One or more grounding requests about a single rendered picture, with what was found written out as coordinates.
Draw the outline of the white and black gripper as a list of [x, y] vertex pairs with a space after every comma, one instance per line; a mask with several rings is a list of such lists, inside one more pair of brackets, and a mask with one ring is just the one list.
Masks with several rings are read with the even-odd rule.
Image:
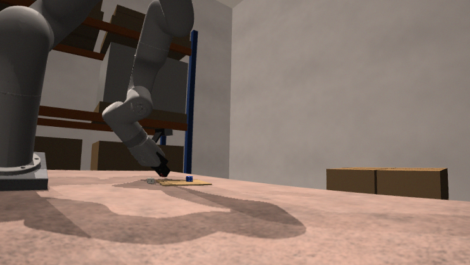
[[170, 172], [170, 169], [166, 166], [168, 160], [164, 158], [165, 154], [147, 133], [142, 142], [137, 146], [128, 149], [140, 165], [151, 167], [160, 177], [161, 173], [165, 177], [168, 176]]

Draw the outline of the tan flat mat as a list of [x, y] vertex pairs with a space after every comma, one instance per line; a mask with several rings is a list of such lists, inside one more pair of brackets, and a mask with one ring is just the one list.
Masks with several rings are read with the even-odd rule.
[[200, 181], [198, 179], [193, 179], [192, 182], [187, 182], [185, 179], [175, 179], [175, 180], [156, 180], [162, 186], [199, 186], [199, 185], [212, 185], [212, 183], [207, 183]]

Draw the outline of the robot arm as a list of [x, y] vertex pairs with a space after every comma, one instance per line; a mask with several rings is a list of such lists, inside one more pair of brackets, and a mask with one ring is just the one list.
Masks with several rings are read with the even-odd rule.
[[[25, 174], [40, 166], [34, 143], [48, 54], [100, 1], [37, 0], [29, 7], [0, 11], [0, 176]], [[192, 0], [154, 0], [148, 6], [127, 99], [102, 113], [127, 148], [146, 137], [137, 121], [153, 110], [153, 84], [173, 36], [187, 36], [193, 25]]]

